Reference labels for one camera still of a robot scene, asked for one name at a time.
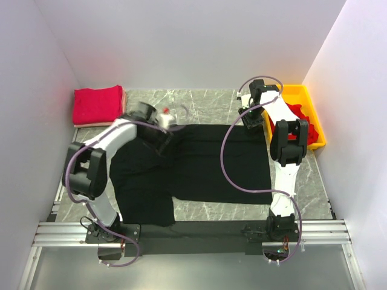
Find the black t shirt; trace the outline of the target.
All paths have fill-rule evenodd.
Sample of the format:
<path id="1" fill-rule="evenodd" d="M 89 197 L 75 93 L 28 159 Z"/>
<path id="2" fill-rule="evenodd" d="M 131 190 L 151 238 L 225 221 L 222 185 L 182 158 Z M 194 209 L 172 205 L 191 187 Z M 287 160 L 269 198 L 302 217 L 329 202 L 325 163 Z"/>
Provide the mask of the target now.
<path id="1" fill-rule="evenodd" d="M 173 198 L 268 205 L 272 202 L 262 128 L 194 124 L 174 134 L 159 156 L 139 139 L 111 160 L 109 177 L 126 224 L 167 227 L 175 222 Z"/>

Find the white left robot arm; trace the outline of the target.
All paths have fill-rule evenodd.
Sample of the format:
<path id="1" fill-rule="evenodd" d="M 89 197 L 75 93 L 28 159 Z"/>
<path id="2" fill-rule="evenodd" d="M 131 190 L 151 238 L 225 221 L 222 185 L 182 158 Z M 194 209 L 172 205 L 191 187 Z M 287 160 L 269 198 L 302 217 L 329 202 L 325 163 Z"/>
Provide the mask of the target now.
<path id="1" fill-rule="evenodd" d="M 136 139 L 160 153 L 177 127 L 176 118 L 170 112 L 158 112 L 153 106 L 140 102 L 135 110 L 116 118 L 97 136 L 69 145 L 62 184 L 73 203 L 83 204 L 88 209 L 93 226 L 106 242 L 113 243 L 123 237 L 119 214 L 105 193 L 108 160 Z"/>

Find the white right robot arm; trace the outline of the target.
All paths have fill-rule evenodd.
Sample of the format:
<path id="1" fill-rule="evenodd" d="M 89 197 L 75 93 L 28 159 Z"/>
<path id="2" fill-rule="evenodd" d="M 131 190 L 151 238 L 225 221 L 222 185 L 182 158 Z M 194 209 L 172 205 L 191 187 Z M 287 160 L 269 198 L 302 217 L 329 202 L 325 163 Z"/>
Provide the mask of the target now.
<path id="1" fill-rule="evenodd" d="M 298 234 L 295 223 L 296 177 L 307 153 L 309 123 L 293 113 L 282 98 L 283 86 L 267 85 L 265 77 L 254 77 L 245 82 L 250 93 L 237 93 L 241 102 L 238 113 L 249 132 L 263 127 L 262 113 L 266 112 L 274 124 L 270 141 L 270 157 L 275 164 L 275 186 L 272 193 L 265 233 L 273 241 Z"/>

